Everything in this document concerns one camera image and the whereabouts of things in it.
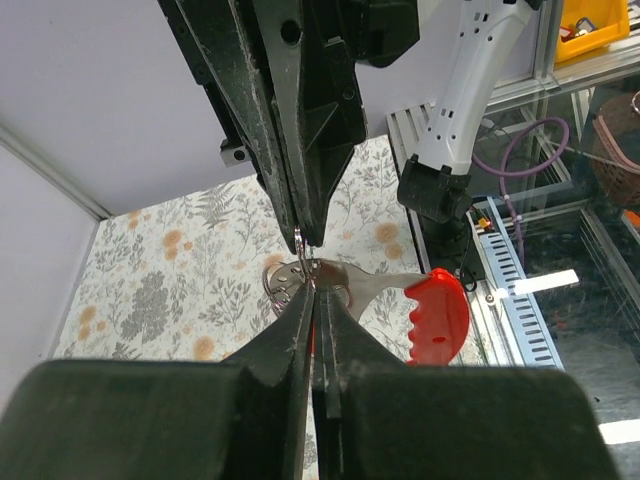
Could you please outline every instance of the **orange flower print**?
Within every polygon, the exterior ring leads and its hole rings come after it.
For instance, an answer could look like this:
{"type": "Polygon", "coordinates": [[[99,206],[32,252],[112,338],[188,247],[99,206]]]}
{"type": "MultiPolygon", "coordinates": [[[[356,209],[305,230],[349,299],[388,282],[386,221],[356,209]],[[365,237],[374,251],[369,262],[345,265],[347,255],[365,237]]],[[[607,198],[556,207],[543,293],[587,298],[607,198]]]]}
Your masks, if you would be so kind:
{"type": "Polygon", "coordinates": [[[376,227],[376,240],[380,243],[393,242],[398,236],[398,225],[387,222],[376,227]]]}
{"type": "Polygon", "coordinates": [[[98,309],[95,305],[89,305],[88,307],[86,307],[80,314],[80,323],[82,325],[88,325],[91,320],[93,320],[93,317],[96,316],[97,311],[98,309]]]}
{"type": "Polygon", "coordinates": [[[182,238],[182,232],[180,230],[171,230],[167,233],[162,239],[162,245],[166,248],[175,247],[180,242],[182,238]]]}
{"type": "Polygon", "coordinates": [[[384,250],[384,254],[389,260],[398,260],[404,254],[404,249],[397,243],[390,243],[384,250]]]}
{"type": "Polygon", "coordinates": [[[89,325],[83,325],[78,332],[78,340],[84,342],[91,335],[91,327],[89,325]]]}
{"type": "Polygon", "coordinates": [[[268,255],[267,258],[264,259],[265,267],[273,267],[277,263],[280,263],[284,260],[284,255],[282,253],[273,253],[268,255]]]}
{"type": "Polygon", "coordinates": [[[199,361],[211,359],[213,353],[213,339],[211,337],[200,337],[193,344],[193,358],[199,361]]]}
{"type": "Polygon", "coordinates": [[[170,262],[174,261],[178,256],[178,249],[176,247],[167,248],[167,251],[164,254],[164,257],[170,262]]]}

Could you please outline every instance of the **metal key ring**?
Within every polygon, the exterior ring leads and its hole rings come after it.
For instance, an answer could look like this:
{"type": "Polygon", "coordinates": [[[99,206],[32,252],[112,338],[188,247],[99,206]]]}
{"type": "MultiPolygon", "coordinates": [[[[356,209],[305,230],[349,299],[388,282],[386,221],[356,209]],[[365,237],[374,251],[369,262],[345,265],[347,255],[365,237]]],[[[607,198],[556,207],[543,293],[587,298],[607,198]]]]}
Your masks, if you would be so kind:
{"type": "Polygon", "coordinates": [[[309,266],[310,262],[307,259],[307,241],[302,237],[300,233],[300,227],[296,227],[294,233],[296,254],[298,255],[298,262],[300,262],[300,269],[306,279],[313,279],[313,272],[309,266]]]}
{"type": "Polygon", "coordinates": [[[269,271],[275,265],[284,265],[284,262],[277,262],[273,265],[269,265],[268,267],[264,267],[264,269],[262,269],[262,288],[267,294],[267,297],[269,297],[269,301],[271,302],[271,309],[273,310],[273,313],[275,313],[277,316],[280,316],[282,311],[291,301],[291,295],[289,295],[289,292],[287,292],[286,290],[279,290],[276,292],[271,290],[271,287],[269,286],[269,271]],[[276,297],[276,293],[283,294],[285,298],[283,300],[280,300],[278,297],[276,297]]]}
{"type": "Polygon", "coordinates": [[[631,99],[631,108],[636,115],[640,115],[640,92],[636,93],[631,99]]]}

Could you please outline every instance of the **floral wallpaper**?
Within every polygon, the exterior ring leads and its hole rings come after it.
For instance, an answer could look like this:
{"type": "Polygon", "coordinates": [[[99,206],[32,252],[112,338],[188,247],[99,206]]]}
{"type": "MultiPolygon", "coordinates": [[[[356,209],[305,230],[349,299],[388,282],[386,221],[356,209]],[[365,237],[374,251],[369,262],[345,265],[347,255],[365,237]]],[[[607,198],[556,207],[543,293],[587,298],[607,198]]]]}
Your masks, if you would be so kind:
{"type": "MultiPolygon", "coordinates": [[[[314,255],[372,273],[418,272],[397,183],[387,137],[358,146],[314,255]]],[[[260,276],[293,260],[255,176],[105,221],[56,356],[219,361],[275,319],[260,276]]],[[[361,324],[406,359],[412,308],[402,291],[388,289],[361,324]]],[[[476,343],[470,336],[462,363],[481,363],[476,343]]],[[[303,478],[316,478],[311,409],[304,465],[303,478]]]]}

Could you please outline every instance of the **silver metal piece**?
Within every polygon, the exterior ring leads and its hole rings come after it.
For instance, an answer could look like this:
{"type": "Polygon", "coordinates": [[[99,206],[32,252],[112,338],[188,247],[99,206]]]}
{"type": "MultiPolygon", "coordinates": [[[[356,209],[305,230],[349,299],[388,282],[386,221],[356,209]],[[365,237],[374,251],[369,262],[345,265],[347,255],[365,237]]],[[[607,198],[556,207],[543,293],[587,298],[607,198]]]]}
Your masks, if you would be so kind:
{"type": "Polygon", "coordinates": [[[640,92],[636,93],[631,99],[631,108],[636,115],[640,115],[640,92]]]}
{"type": "Polygon", "coordinates": [[[307,259],[307,241],[302,237],[300,233],[300,227],[295,228],[295,245],[296,254],[298,255],[298,262],[300,263],[300,269],[305,279],[311,279],[313,277],[309,260],[307,259]]]}
{"type": "MultiPolygon", "coordinates": [[[[278,293],[284,299],[290,299],[304,283],[304,278],[295,271],[296,266],[297,263],[283,265],[273,272],[266,283],[263,274],[265,291],[279,309],[283,308],[280,305],[283,300],[278,298],[278,293]]],[[[370,274],[349,263],[324,259],[315,260],[312,275],[317,287],[333,286],[336,289],[356,321],[371,301],[386,288],[407,288],[427,278],[421,273],[370,274]]]]}
{"type": "Polygon", "coordinates": [[[262,270],[262,288],[267,294],[267,297],[269,297],[269,301],[271,302],[271,309],[273,310],[273,313],[275,313],[277,316],[280,316],[284,308],[291,301],[292,295],[290,295],[286,290],[283,291],[281,289],[272,289],[271,286],[269,285],[269,271],[275,265],[278,265],[278,264],[264,267],[264,269],[262,270]]]}
{"type": "Polygon", "coordinates": [[[535,297],[531,293],[517,295],[515,292],[516,282],[526,275],[495,203],[491,198],[487,201],[497,232],[481,235],[480,244],[488,253],[489,268],[499,292],[497,296],[507,312],[524,364],[564,369],[535,297]]]}
{"type": "Polygon", "coordinates": [[[227,167],[240,165],[241,163],[246,163],[250,160],[249,153],[247,153],[247,149],[244,148],[244,146],[221,150],[220,156],[227,167]]]}

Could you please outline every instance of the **red handle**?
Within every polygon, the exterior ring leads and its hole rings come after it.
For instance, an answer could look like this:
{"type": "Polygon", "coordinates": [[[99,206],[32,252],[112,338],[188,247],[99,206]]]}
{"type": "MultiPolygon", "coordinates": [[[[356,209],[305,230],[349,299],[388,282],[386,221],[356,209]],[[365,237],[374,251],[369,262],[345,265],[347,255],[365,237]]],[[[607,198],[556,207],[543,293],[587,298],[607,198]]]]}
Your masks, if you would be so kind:
{"type": "Polygon", "coordinates": [[[413,328],[409,365],[448,365],[469,333],[469,306],[462,285],[442,268],[404,290],[418,306],[409,314],[413,328]]]}

